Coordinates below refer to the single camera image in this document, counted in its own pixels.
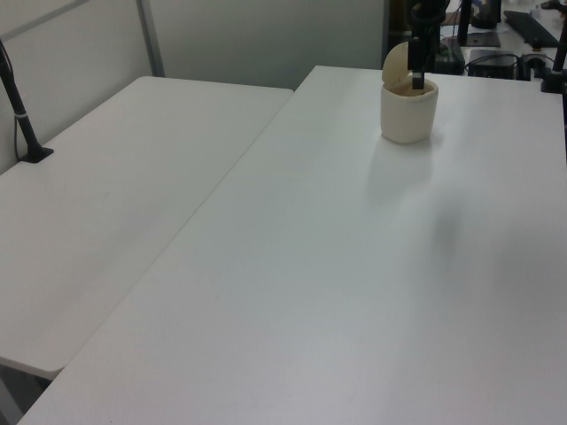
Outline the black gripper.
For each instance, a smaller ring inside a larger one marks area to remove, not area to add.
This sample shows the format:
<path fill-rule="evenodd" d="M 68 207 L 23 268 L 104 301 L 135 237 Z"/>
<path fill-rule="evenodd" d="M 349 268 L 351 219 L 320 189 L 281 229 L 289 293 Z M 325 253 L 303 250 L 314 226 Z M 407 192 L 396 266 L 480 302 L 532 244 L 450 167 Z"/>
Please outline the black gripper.
<path fill-rule="evenodd" d="M 412 36 L 418 37 L 408 42 L 412 89 L 424 89 L 424 74 L 434 71 L 434 43 L 439 42 L 440 24 L 446 15 L 447 2 L 444 0 L 409 2 L 409 26 Z"/>

